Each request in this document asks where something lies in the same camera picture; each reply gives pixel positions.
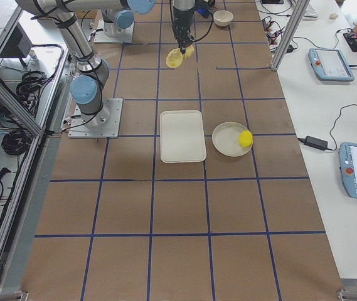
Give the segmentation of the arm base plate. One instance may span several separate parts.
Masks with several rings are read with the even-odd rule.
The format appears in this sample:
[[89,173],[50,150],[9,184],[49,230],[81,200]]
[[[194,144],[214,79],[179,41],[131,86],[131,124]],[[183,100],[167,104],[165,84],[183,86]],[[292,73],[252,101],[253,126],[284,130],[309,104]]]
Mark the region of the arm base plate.
[[81,114],[78,105],[72,119],[68,137],[71,139],[116,139],[119,136],[123,98],[108,98],[104,100],[103,109],[93,118]]
[[93,42],[95,44],[131,44],[134,31],[134,23],[128,28],[119,28],[114,23],[105,23],[100,19],[95,31]]

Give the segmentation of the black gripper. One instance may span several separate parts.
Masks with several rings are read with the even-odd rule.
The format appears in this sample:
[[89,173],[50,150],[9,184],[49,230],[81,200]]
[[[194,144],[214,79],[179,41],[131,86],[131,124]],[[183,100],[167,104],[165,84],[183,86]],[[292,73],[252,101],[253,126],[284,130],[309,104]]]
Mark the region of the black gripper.
[[192,45],[194,37],[191,34],[191,25],[193,20],[187,17],[173,18],[173,32],[174,37],[178,42],[178,48],[182,54],[182,57],[186,59],[186,48]]

